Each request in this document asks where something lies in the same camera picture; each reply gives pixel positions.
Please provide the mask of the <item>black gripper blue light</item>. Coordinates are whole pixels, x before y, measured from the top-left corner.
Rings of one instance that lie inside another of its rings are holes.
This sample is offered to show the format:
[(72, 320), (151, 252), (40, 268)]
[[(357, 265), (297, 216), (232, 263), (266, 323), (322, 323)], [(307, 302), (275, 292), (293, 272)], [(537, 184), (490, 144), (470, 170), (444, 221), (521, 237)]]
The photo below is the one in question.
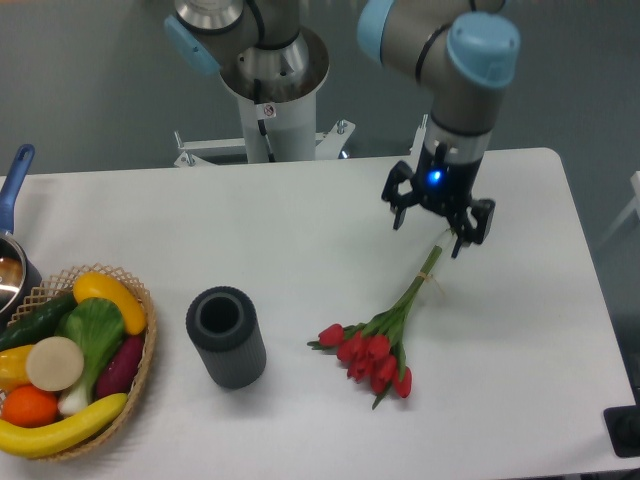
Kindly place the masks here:
[[(381, 199), (390, 205), (394, 214), (393, 229), (399, 230), (406, 210), (420, 205), (439, 216), (450, 218), (456, 240), (451, 257), (457, 258), (463, 248), (482, 245), (493, 220), (496, 202), (493, 199), (474, 199), (474, 186), (482, 158), (469, 163), (450, 163), (453, 150), (447, 144), (430, 151), (421, 146), (416, 173), (405, 161), (399, 161), (389, 171)], [(407, 193), (399, 187), (410, 184)]]

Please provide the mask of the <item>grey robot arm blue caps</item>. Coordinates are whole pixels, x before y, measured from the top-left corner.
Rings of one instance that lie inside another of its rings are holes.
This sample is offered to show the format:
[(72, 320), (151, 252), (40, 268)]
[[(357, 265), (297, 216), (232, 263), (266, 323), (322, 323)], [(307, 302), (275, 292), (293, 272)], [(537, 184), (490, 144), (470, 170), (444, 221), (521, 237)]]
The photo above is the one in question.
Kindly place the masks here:
[[(377, 64), (429, 89), (418, 163), (397, 163), (381, 197), (401, 225), (419, 205), (445, 218), (458, 248), (481, 244), (495, 203), (472, 188), (511, 84), (518, 29), (499, 1), (370, 1), (357, 41)], [(316, 94), (328, 51), (296, 1), (178, 1), (164, 22), (175, 50), (236, 97), (252, 163), (314, 160)]]

